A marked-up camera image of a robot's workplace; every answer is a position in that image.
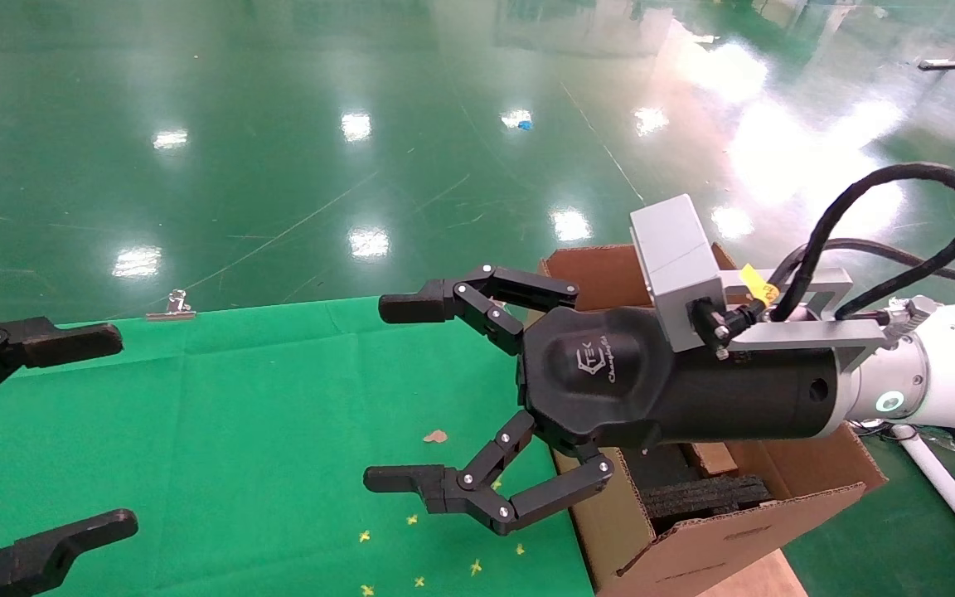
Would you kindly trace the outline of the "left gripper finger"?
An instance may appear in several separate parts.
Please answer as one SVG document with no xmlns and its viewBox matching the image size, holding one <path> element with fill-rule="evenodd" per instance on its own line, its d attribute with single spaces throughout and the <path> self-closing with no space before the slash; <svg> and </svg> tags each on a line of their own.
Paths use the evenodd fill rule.
<svg viewBox="0 0 955 597">
<path fill-rule="evenodd" d="M 48 369 L 122 351 L 120 330 L 110 323 L 63 329 L 45 317 L 0 322 L 0 385 L 20 369 Z"/>
<path fill-rule="evenodd" d="M 18 539 L 0 548 L 0 596 L 35 596 L 55 590 L 83 553 L 137 532 L 137 515 L 117 509 Z"/>
</svg>

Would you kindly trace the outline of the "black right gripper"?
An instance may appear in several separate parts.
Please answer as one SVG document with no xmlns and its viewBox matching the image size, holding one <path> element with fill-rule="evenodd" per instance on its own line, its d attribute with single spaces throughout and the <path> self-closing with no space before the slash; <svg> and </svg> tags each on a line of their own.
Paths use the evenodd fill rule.
<svg viewBox="0 0 955 597">
<path fill-rule="evenodd" d="M 839 374 L 831 349 L 736 352 L 726 359 L 706 347 L 675 352 L 652 309 L 576 311 L 578 297 L 572 282 L 494 265 L 430 279 L 416 294 L 380 296 L 378 314 L 387 324 L 459 318 L 505 354 L 520 354 L 519 400 L 526 410 L 465 468 L 369 466 L 365 488 L 414 493 L 429 514 L 466 514 L 508 536 L 606 488 L 615 466 L 596 447 L 810 439 L 834 430 Z M 509 303 L 545 314 L 524 332 Z M 579 465 L 504 497 L 494 481 L 536 431 L 561 453 L 579 450 Z"/>
</svg>

